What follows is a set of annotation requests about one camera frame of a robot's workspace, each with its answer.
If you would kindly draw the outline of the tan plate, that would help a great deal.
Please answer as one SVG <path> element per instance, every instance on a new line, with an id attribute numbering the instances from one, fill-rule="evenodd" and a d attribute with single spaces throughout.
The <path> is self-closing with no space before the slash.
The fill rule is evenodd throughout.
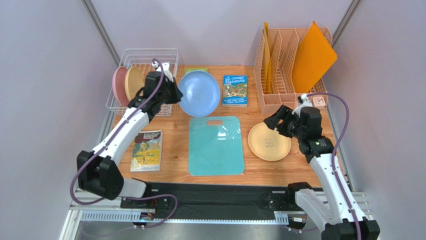
<path id="1" fill-rule="evenodd" d="M 132 66 L 126 73 L 124 79 L 125 94 L 131 101 L 137 92 L 144 86 L 144 75 L 137 66 Z"/>

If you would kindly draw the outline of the blue plate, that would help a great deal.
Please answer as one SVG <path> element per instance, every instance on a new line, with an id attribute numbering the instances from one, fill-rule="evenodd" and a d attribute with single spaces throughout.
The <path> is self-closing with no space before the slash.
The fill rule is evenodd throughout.
<path id="1" fill-rule="evenodd" d="M 189 116 L 206 117 L 213 113 L 221 99 L 221 89 L 208 72 L 193 71 L 185 74 L 178 83 L 183 93 L 180 108 Z"/>

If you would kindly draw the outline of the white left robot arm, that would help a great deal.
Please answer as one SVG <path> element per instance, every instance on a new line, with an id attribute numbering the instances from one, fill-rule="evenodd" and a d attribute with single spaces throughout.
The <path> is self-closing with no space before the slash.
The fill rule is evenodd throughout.
<path id="1" fill-rule="evenodd" d="M 77 174 L 70 186 L 74 201 L 75 185 L 102 200 L 118 197 L 141 198 L 147 188 L 144 181 L 123 177 L 118 166 L 136 136 L 153 120 L 161 106 L 178 103 L 183 94 L 169 70 L 157 68 L 145 77 L 142 95 L 134 97 L 122 119 L 108 136 L 91 151 L 81 151 L 76 159 Z"/>

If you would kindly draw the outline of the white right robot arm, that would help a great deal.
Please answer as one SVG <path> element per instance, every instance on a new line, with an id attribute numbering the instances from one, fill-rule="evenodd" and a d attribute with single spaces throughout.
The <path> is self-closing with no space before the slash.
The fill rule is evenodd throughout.
<path id="1" fill-rule="evenodd" d="M 345 182 L 332 141 L 322 134 L 322 115 L 312 106 L 293 111 L 282 105 L 264 120 L 280 135 L 296 138 L 300 152 L 320 180 L 327 204 L 306 182 L 288 185 L 293 203 L 303 209 L 321 231 L 323 240 L 377 240 L 380 227 L 369 220 Z"/>

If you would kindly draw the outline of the yellow bear plate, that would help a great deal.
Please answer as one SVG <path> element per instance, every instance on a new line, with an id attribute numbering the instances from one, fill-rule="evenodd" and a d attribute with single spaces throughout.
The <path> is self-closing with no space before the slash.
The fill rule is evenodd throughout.
<path id="1" fill-rule="evenodd" d="M 276 162 L 285 158 L 292 147 L 291 139 L 269 129 L 265 123 L 256 124 L 248 134 L 248 146 L 260 159 Z"/>

